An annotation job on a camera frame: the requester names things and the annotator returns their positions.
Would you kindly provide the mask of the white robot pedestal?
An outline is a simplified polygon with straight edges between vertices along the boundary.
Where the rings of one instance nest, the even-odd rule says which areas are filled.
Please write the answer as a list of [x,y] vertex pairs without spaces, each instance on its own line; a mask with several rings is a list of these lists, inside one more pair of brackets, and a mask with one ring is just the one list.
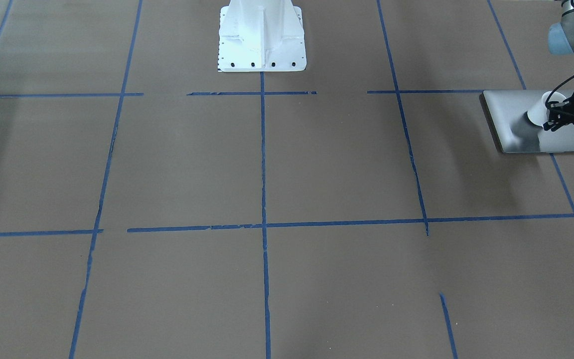
[[304,71],[301,8],[291,0],[231,0],[219,13],[217,70]]

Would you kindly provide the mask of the grey closed laptop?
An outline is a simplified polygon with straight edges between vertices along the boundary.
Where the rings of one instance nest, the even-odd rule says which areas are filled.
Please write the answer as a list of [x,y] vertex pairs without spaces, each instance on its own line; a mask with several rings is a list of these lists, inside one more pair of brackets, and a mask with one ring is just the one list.
[[490,89],[481,93],[497,143],[503,153],[574,152],[574,125],[551,132],[533,125],[526,112],[543,90]]

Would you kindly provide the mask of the white ceramic mug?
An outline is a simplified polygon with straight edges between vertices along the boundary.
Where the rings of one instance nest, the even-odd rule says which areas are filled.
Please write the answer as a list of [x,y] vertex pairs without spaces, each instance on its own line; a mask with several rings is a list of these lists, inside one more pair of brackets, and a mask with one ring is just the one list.
[[541,94],[541,97],[529,107],[526,112],[528,120],[535,126],[544,127],[549,120],[549,109],[547,102],[554,104],[563,104],[567,99],[565,95],[559,92],[547,91]]

